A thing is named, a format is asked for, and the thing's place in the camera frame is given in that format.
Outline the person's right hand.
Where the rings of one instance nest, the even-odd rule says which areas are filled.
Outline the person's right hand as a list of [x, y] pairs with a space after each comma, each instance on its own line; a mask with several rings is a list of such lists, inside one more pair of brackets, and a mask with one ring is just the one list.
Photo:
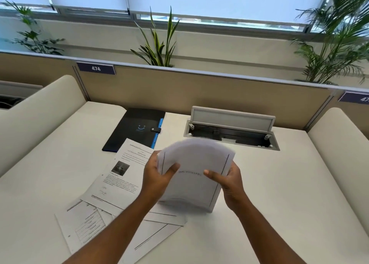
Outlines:
[[236, 213], [246, 200], [247, 195], [244, 191], [241, 171], [234, 161], [232, 161], [228, 174], [225, 177], [228, 180], [228, 186], [222, 187], [224, 200], [227, 206]]

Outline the person's left hand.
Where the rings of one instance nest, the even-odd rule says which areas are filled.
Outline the person's left hand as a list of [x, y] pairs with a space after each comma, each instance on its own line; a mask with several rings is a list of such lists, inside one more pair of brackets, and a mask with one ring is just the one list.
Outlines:
[[164, 183], [161, 173], [157, 168], [157, 157], [159, 151], [154, 151], [144, 168], [142, 188], [140, 196], [148, 199], [155, 204], [164, 194], [169, 183]]

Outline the stack of white papers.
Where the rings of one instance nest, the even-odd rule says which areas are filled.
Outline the stack of white papers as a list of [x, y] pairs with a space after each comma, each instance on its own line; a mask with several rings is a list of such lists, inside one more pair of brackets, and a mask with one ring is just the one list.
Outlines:
[[157, 169], [165, 174], [178, 163], [160, 202], [188, 204], [212, 213], [221, 186], [204, 176], [205, 169], [226, 176], [235, 151], [213, 140], [194, 138], [178, 141], [157, 154]]

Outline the person's right forearm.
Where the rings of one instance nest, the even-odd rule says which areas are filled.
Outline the person's right forearm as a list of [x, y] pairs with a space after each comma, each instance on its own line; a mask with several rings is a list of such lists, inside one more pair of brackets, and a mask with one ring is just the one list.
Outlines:
[[232, 210], [240, 220], [260, 264], [307, 264], [245, 194], [238, 199]]

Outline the person's left forearm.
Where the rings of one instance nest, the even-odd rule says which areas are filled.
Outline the person's left forearm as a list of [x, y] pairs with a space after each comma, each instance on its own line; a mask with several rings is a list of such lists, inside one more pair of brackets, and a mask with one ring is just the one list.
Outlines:
[[144, 217], [163, 193], [163, 188], [142, 189], [103, 231], [62, 264], [118, 264]]

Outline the printed sheet with photo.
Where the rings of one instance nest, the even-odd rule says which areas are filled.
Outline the printed sheet with photo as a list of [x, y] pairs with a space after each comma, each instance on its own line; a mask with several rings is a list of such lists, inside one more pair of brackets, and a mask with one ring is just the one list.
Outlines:
[[140, 193], [144, 168], [153, 151], [126, 139], [81, 200], [111, 215], [119, 215]]

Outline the black document folder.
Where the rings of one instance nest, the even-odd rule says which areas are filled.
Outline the black document folder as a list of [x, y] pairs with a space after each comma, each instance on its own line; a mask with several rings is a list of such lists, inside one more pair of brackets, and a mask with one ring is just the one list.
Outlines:
[[126, 139], [154, 149], [165, 114], [161, 110], [129, 108], [103, 146], [102, 151], [116, 153]]

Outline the white sheet with black lines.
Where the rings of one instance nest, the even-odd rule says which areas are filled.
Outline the white sheet with black lines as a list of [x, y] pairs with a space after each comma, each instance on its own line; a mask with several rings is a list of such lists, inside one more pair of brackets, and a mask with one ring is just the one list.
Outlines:
[[143, 220], [127, 246], [118, 264], [135, 264], [157, 245], [187, 222], [185, 214], [179, 214], [179, 225]]

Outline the beige desk partition panel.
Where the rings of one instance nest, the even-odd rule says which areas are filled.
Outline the beige desk partition panel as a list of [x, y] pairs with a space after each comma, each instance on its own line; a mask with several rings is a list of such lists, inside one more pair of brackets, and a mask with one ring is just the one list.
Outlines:
[[[113, 65], [116, 75], [82, 72], [76, 62]], [[86, 101], [187, 115], [192, 106], [267, 114], [275, 126], [298, 130], [336, 107], [369, 137], [369, 104], [338, 102], [345, 91], [369, 89], [0, 50], [0, 81], [45, 87], [64, 75]]]

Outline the printed sheet with table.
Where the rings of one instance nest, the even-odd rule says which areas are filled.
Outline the printed sheet with table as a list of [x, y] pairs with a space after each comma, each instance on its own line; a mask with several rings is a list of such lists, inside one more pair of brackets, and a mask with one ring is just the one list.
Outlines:
[[76, 199], [57, 212], [55, 217], [70, 253], [74, 254], [106, 228], [114, 215]]

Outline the dark blue number sign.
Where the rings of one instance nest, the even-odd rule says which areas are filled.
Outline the dark blue number sign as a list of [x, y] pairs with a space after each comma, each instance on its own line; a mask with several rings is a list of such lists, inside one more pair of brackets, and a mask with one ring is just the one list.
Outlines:
[[338, 102], [369, 104], [369, 93], [345, 91]]
[[82, 72], [91, 72], [106, 75], [116, 75], [113, 65], [96, 64], [88, 62], [76, 62], [78, 69]]

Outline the snake plant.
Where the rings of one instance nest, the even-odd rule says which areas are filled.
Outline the snake plant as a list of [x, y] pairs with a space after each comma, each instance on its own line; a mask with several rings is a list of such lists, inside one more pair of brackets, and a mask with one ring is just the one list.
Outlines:
[[146, 36], [145, 31], [139, 26], [136, 21], [134, 21], [145, 39], [145, 45], [140, 45], [140, 52], [137, 52], [133, 49], [131, 49], [131, 52], [139, 58], [143, 59], [150, 66], [173, 67], [171, 59], [176, 47], [176, 42], [171, 43], [171, 40], [180, 21], [178, 20], [176, 23], [173, 22], [172, 9], [170, 9], [167, 24], [166, 41], [162, 42], [160, 42], [159, 35], [156, 31], [156, 25], [154, 23], [152, 11], [150, 11], [150, 21], [152, 25], [152, 27], [150, 28], [150, 33], [154, 42], [154, 47], [150, 46], [150, 42]]

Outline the cream curved side divider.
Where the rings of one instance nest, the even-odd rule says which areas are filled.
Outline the cream curved side divider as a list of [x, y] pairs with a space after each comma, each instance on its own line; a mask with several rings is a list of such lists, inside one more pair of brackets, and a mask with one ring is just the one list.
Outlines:
[[369, 236], [369, 140], [340, 108], [330, 108], [308, 132]]
[[64, 75], [0, 114], [0, 178], [86, 103]]

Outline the palm plant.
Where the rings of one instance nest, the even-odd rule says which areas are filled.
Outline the palm plant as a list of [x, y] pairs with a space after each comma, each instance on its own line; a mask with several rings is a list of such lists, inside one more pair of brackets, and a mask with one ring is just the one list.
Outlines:
[[331, 79], [355, 76], [363, 83], [367, 77], [360, 63], [369, 63], [369, 0], [324, 0], [319, 7], [300, 12], [298, 17], [322, 34], [319, 48], [301, 38], [291, 39], [297, 45], [294, 53], [307, 63], [303, 81], [335, 85]]

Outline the leafy green plant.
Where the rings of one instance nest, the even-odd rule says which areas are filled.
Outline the leafy green plant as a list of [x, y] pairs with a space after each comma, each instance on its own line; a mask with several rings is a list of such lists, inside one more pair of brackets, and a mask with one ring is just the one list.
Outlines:
[[64, 50], [58, 48], [58, 43], [63, 42], [64, 38], [42, 38], [42, 31], [34, 18], [31, 7], [17, 5], [15, 2], [5, 1], [6, 7], [11, 7], [17, 12], [17, 18], [27, 26], [27, 30], [17, 32], [20, 37], [6, 40], [8, 43], [17, 44], [25, 47], [30, 52], [46, 55], [63, 56]]

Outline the grey window frame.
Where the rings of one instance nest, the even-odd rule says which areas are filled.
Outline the grey window frame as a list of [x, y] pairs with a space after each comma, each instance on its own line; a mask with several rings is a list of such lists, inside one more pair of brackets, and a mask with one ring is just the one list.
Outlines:
[[[90, 21], [113, 21], [113, 22], [125, 22], [130, 21], [143, 22], [153, 20], [155, 24], [164, 25], [169, 22], [169, 15], [158, 15], [150, 13], [132, 13], [123, 11], [99, 11], [99, 10], [86, 10], [81, 8], [61, 8], [61, 7], [37, 7], [22, 5], [25, 9], [31, 11], [31, 15], [34, 18], [46, 17], [46, 14], [56, 16], [58, 20], [65, 19], [67, 21], [77, 20], [90, 20]], [[241, 19], [223, 19], [223, 18], [205, 18], [205, 17], [190, 17], [188, 15], [180, 16], [172, 14], [172, 22], [176, 24], [191, 24], [191, 25], [203, 25], [212, 28], [220, 29], [262, 29], [273, 30], [281, 32], [295, 32], [295, 33], [325, 33], [325, 31], [318, 26], [317, 22], [314, 24], [295, 24], [295, 23], [280, 23], [280, 22], [262, 22], [262, 21], [250, 21]]]

